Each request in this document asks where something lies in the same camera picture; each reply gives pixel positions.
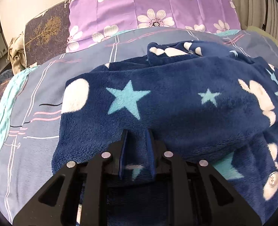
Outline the beige striped cloth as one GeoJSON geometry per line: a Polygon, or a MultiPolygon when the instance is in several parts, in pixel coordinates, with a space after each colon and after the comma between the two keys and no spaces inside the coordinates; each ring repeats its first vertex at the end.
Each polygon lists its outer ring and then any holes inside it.
{"type": "Polygon", "coordinates": [[[24,43],[23,32],[16,37],[12,37],[9,43],[7,60],[11,63],[13,75],[20,73],[27,67],[24,43]]]}

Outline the navy star fleece garment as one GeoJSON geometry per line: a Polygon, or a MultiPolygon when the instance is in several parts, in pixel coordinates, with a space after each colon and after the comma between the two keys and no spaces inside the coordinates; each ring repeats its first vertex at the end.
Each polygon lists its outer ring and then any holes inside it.
{"type": "Polygon", "coordinates": [[[56,173],[129,132],[109,225],[165,225],[166,185],[150,187],[146,131],[184,160],[207,160],[266,222],[278,208],[278,63],[214,42],[148,44],[144,56],[66,82],[56,173]]]}

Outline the purple floral pillow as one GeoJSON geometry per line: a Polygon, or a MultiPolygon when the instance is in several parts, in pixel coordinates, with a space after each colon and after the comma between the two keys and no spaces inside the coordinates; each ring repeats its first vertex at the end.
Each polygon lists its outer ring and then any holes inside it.
{"type": "Polygon", "coordinates": [[[69,8],[68,53],[148,27],[214,34],[241,27],[232,0],[72,0],[69,8]]]}

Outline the cream window curtain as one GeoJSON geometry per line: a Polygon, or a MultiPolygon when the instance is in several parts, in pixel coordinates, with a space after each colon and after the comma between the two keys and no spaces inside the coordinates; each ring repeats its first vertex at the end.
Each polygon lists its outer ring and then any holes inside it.
{"type": "Polygon", "coordinates": [[[276,0],[233,0],[241,27],[258,27],[278,41],[278,2],[276,0]]]}

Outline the blue-grey striped bed sheet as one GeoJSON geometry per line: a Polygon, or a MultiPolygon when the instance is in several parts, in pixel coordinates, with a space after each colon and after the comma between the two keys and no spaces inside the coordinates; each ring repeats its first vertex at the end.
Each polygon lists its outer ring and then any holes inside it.
{"type": "Polygon", "coordinates": [[[61,53],[12,78],[0,99],[0,212],[4,217],[12,221],[52,176],[67,80],[99,65],[143,56],[151,42],[190,40],[213,41],[278,66],[277,43],[261,33],[214,35],[158,27],[120,33],[84,50],[61,53]]]}

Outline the dark tree-print pillow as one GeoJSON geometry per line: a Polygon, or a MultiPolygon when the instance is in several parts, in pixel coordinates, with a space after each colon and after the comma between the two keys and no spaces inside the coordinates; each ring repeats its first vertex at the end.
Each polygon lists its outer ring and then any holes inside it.
{"type": "Polygon", "coordinates": [[[41,65],[65,53],[70,27],[70,0],[65,0],[43,11],[25,27],[27,65],[41,65]]]}

